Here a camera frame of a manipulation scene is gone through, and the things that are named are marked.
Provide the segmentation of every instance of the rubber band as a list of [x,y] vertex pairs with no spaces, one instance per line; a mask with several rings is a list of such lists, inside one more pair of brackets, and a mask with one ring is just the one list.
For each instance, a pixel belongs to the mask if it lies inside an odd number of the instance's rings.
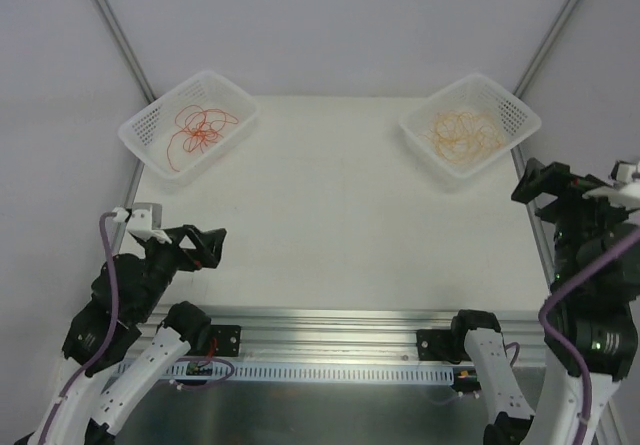
[[167,145],[167,161],[174,172],[179,172],[180,170],[178,170],[171,161],[171,146],[178,135],[186,135],[186,138],[182,142],[182,149],[185,152],[193,153],[199,150],[200,153],[204,153],[208,146],[216,144],[218,140],[224,138],[224,135],[220,132],[227,124],[237,125],[240,121],[230,113],[219,108],[208,108],[205,110],[198,105],[188,105],[178,112],[174,123],[179,130],[171,135],[171,139],[169,139],[169,145]]
[[501,130],[488,112],[439,113],[423,136],[440,157],[455,165],[469,165],[505,145]]

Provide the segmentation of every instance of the white plastic basket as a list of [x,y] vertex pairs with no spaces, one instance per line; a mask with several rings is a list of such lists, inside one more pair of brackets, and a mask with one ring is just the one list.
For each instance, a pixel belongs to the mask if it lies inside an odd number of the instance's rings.
[[[173,135],[180,131],[176,116],[190,105],[205,110],[224,110],[237,118],[238,123],[226,124],[217,143],[192,152],[185,151],[182,146],[188,135],[178,134],[167,152]],[[118,137],[160,177],[185,185],[245,139],[257,125],[258,115],[258,104],[249,94],[226,78],[205,70],[181,83],[120,126]]]
[[[454,164],[436,152],[429,140],[434,120],[440,113],[468,111],[488,114],[502,134],[504,145],[466,164]],[[428,165],[446,172],[457,181],[468,179],[485,168],[540,128],[540,117],[522,100],[493,80],[472,74],[427,98],[424,105],[400,118],[407,144]]]

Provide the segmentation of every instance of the white table surface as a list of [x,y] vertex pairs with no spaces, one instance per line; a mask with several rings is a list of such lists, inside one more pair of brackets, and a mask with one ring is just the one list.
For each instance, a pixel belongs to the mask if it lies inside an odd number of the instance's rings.
[[[542,265],[507,154],[444,192],[406,147],[411,98],[257,97],[259,127],[170,193],[136,201],[164,227],[228,230],[216,270],[178,273],[161,303],[354,310],[536,310]],[[130,237],[121,252],[141,254]]]

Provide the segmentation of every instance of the white wall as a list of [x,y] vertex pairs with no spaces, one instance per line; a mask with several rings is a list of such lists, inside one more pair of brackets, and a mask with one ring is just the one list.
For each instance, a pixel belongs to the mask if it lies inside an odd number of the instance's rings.
[[[526,154],[601,178],[617,158],[640,158],[639,43],[640,0],[585,0],[525,97],[542,118]],[[616,398],[630,443],[640,443],[639,400],[640,357]]]
[[0,443],[13,443],[41,419],[89,298],[98,216],[134,165],[116,129],[144,102],[91,0],[0,0],[0,30]]
[[212,68],[253,94],[514,88],[564,0],[110,0],[156,91]]

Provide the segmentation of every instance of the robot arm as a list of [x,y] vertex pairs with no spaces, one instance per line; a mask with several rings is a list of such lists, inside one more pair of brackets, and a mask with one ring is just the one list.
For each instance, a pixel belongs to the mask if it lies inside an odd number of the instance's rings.
[[[201,232],[194,226],[184,225],[159,230],[161,207],[155,204],[138,204],[132,210],[114,212],[116,221],[127,222],[127,230],[144,248],[145,258],[132,254],[113,258],[117,297],[111,293],[113,277],[106,264],[102,267],[91,286],[91,301],[73,319],[62,347],[64,361],[55,398],[36,432],[17,444],[83,444],[95,404],[108,378],[140,336],[137,325],[146,322],[175,274],[216,268],[220,262],[226,236],[224,229]],[[185,237],[193,248],[181,247]],[[109,341],[110,311],[116,301],[117,323]],[[101,349],[104,353],[96,360]]]
[[489,411],[485,445],[591,443],[638,348],[629,302],[640,295],[640,229],[626,222],[640,209],[638,170],[616,163],[610,186],[531,159],[513,192],[512,200],[525,204],[542,193],[556,197],[536,210],[556,229],[555,281],[539,314],[548,350],[537,415],[508,366],[493,314],[463,310],[447,333],[418,331],[431,356],[476,366]]
[[171,307],[151,345],[96,400],[86,445],[114,443],[131,412],[162,374],[187,353],[204,355],[212,338],[211,321],[202,310],[189,302]]
[[[547,369],[538,412],[522,394],[504,350],[504,339],[495,315],[462,310],[451,327],[454,342],[473,362],[486,402],[489,425],[484,445],[568,445],[580,424],[583,399],[580,378],[547,350]],[[591,373],[593,403],[584,443],[593,440],[604,407],[620,386],[611,375]]]

